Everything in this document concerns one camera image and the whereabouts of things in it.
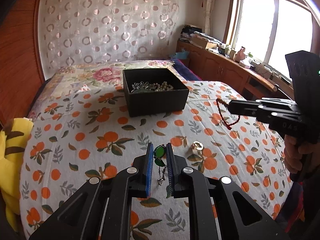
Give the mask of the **right hand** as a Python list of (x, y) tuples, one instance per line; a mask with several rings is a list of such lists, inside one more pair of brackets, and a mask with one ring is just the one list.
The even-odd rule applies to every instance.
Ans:
[[(284, 144), (284, 163), (291, 174), (296, 174), (305, 167), (308, 172), (312, 172), (319, 166), (319, 142), (317, 144), (304, 142), (297, 147), (297, 139), (289, 135), (285, 135)], [(309, 155), (311, 155), (311, 163), (302, 164), (302, 157)]]

